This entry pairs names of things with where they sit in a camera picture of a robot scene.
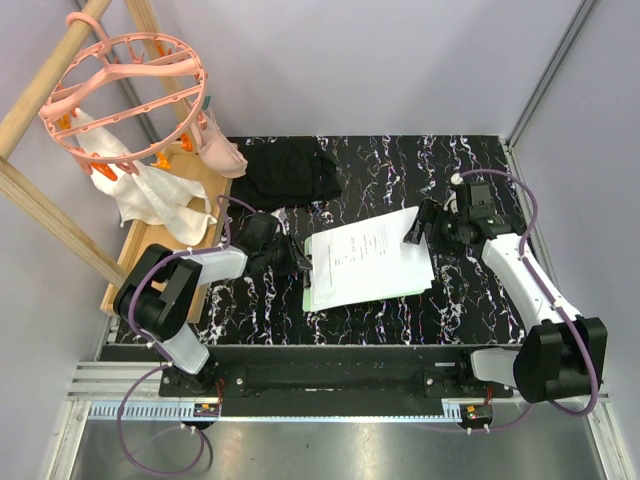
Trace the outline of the green clipboard folder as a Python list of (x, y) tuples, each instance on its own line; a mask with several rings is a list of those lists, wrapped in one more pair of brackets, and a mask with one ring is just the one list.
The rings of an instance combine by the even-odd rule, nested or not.
[(369, 272), (364, 267), (356, 268), (346, 275), (341, 274), (341, 285), (332, 289), (327, 296), (320, 294), (320, 281), (314, 277), (320, 266), (314, 266), (304, 275), (303, 310), (317, 312), (335, 307), (388, 300), (423, 293), (432, 287), (435, 279), (430, 255), (426, 244), (408, 247), (406, 260), (379, 262)]

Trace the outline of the white paper stack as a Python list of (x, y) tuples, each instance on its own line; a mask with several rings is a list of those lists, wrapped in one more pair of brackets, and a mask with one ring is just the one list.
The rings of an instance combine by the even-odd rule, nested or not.
[(411, 227), (417, 211), (418, 207), (414, 206), (317, 232), (305, 240), (305, 255), (311, 263), (313, 259), (321, 260), (328, 254), (338, 259), (351, 255), (356, 259), (386, 255), (400, 255), (405, 259), (408, 257), (408, 247), (420, 246), (422, 243), (426, 244), (430, 255), (425, 240), (419, 245), (403, 243), (404, 235)]

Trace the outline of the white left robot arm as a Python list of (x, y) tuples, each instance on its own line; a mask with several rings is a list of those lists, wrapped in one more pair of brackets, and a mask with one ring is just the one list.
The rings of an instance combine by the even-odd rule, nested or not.
[(193, 296), (204, 285), (264, 270), (308, 273), (312, 264), (276, 217), (258, 212), (218, 247), (180, 252), (159, 244), (147, 247), (116, 294), (114, 311), (182, 371), (181, 384), (190, 393), (203, 396), (214, 388), (216, 372), (206, 365), (208, 349), (187, 326)]

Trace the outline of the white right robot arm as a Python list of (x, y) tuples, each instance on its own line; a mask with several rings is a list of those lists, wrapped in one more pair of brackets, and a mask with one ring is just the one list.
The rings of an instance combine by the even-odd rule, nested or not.
[(454, 371), (454, 384), (476, 396), (490, 382), (516, 389), (530, 404), (586, 396), (595, 402), (602, 382), (608, 333), (555, 287), (527, 245), (525, 230), (497, 212), (486, 182), (455, 185), (443, 202), (423, 200), (404, 243), (427, 240), (435, 252), (460, 256), (476, 248), (506, 289), (527, 330), (517, 350), (478, 349)]

